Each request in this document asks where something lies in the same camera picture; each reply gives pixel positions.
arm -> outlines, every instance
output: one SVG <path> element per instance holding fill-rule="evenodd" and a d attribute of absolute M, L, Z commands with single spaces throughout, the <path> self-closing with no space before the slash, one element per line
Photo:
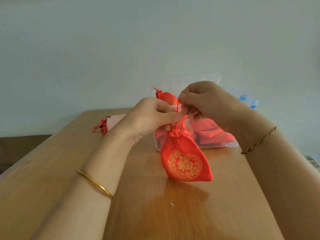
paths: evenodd
<path fill-rule="evenodd" d="M 143 99 L 106 134 L 82 166 L 82 171 L 114 195 L 131 147 L 161 126 L 170 130 L 170 124 L 181 119 L 181 113 L 165 102 Z M 100 240 L 110 204 L 111 200 L 95 185 L 77 175 L 61 202 L 38 229 L 34 240 Z"/>
<path fill-rule="evenodd" d="M 179 98 L 183 103 L 182 113 L 195 120 L 213 119 L 235 136 L 243 151 L 275 127 L 266 117 L 212 82 L 193 83 Z M 317 239 L 320 236 L 320 174 L 317 170 L 280 130 L 245 157 L 284 238 Z"/>

gold bracelet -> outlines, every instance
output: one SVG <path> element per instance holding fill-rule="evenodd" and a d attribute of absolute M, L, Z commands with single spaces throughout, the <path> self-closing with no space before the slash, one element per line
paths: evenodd
<path fill-rule="evenodd" d="M 76 172 L 79 173 L 80 175 L 82 175 L 83 177 L 87 178 L 88 180 L 93 182 L 96 186 L 98 186 L 101 190 L 103 190 L 107 194 L 108 198 L 113 199 L 113 195 L 108 190 L 106 190 L 105 187 L 103 187 L 101 184 L 99 184 L 96 180 L 91 178 L 88 174 L 86 174 L 85 172 L 83 172 L 81 170 L 77 170 Z"/>
<path fill-rule="evenodd" d="M 251 153 L 252 148 L 254 148 L 256 145 L 259 145 L 260 143 L 262 143 L 264 140 L 266 140 L 272 133 L 274 133 L 276 130 L 278 129 L 278 126 L 274 127 L 273 130 L 268 133 L 261 141 L 259 141 L 258 143 L 254 144 L 253 146 L 249 147 L 246 151 L 241 152 L 241 154 L 246 154 L 246 153 Z"/>

wooden table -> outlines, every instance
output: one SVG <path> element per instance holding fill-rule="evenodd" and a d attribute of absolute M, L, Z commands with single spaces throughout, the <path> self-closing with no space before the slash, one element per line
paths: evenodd
<path fill-rule="evenodd" d="M 99 143 L 103 118 L 129 109 L 82 113 L 0 177 L 0 238 L 29 239 Z M 203 149 L 212 182 L 167 178 L 153 136 L 134 147 L 111 204 L 104 239 L 283 239 L 239 148 Z"/>

plastic container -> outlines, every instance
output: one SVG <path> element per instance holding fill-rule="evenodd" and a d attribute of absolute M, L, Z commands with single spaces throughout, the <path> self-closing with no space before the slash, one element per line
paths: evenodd
<path fill-rule="evenodd" d="M 184 90 L 189 84 L 199 81 L 212 81 L 216 84 L 219 84 L 223 87 L 222 84 L 222 77 L 220 73 L 198 73 L 198 74 L 191 74 L 181 77 L 174 77 L 174 78 L 166 78 L 157 81 L 150 81 L 148 83 L 148 91 L 151 97 L 156 97 L 156 90 L 162 90 L 163 92 L 170 92 L 174 96 L 178 97 L 182 90 Z M 230 92 L 235 97 L 242 100 L 251 108 L 255 108 L 259 101 L 254 97 L 249 96 L 246 92 L 241 92 L 241 90 L 225 88 L 228 92 Z M 178 108 L 178 111 L 181 111 L 181 107 L 177 105 L 173 105 L 172 107 Z M 235 140 L 235 138 L 220 129 L 214 121 L 210 119 L 202 120 L 199 123 L 196 123 L 193 120 L 186 119 L 185 120 L 185 127 L 182 130 L 187 133 L 199 148 L 217 148 L 217 147 L 237 147 L 239 144 Z M 166 140 L 166 133 L 155 131 L 154 132 L 154 144 L 155 148 L 160 151 L 164 141 Z"/>

gray wall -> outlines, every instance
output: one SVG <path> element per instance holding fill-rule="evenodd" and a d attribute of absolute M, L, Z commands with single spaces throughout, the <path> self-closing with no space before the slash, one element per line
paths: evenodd
<path fill-rule="evenodd" d="M 0 0 L 0 137 L 131 107 L 159 77 L 219 71 L 319 158 L 320 0 Z"/>

